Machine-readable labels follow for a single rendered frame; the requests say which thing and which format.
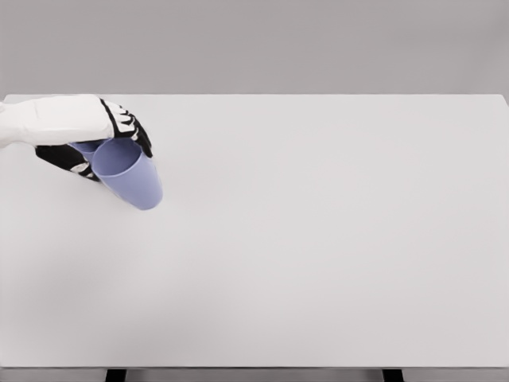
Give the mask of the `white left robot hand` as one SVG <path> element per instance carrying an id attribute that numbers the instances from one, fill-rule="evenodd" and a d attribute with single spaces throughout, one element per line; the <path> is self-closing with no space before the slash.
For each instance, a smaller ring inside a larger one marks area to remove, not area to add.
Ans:
<path id="1" fill-rule="evenodd" d="M 89 160 L 74 142 L 129 138 L 153 157 L 152 142 L 137 117 L 119 104 L 97 95 L 57 95 L 36 99 L 29 123 L 35 155 L 61 169 L 98 182 Z"/>

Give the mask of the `lavender blue plastic cup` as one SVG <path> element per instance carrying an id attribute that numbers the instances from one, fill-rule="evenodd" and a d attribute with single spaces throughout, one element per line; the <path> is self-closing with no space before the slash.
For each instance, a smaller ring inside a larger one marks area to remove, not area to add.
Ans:
<path id="1" fill-rule="evenodd" d="M 94 153 L 92 170 L 109 190 L 137 209 L 153 209 L 162 201 L 156 166 L 130 138 L 103 142 Z"/>
<path id="2" fill-rule="evenodd" d="M 101 141 L 70 142 L 69 146 L 75 148 L 82 154 L 94 154 L 101 145 Z"/>

